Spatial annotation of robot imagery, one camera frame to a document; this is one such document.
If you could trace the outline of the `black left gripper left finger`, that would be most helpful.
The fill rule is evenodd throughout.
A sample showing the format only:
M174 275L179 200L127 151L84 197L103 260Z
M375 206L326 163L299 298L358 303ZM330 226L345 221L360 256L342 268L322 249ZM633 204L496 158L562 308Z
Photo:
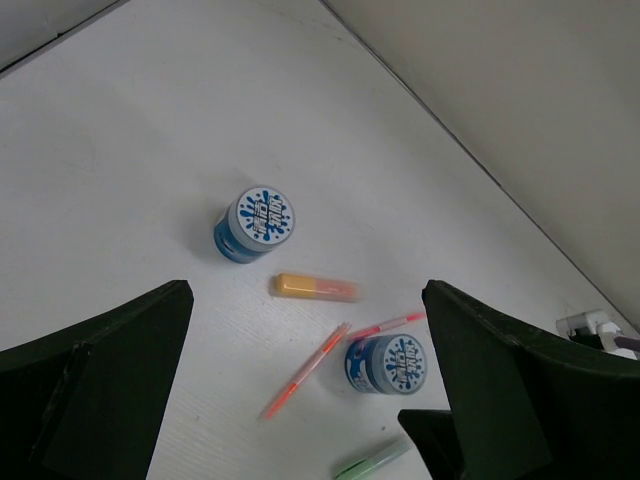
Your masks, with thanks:
M2 351L2 478L145 478L192 309L172 280Z

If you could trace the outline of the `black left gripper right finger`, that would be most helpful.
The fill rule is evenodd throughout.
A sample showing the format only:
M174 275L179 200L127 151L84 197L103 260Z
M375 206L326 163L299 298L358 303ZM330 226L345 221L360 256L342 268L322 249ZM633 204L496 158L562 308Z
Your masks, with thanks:
M639 365L431 280L422 292L449 406L398 415L434 479L635 479Z

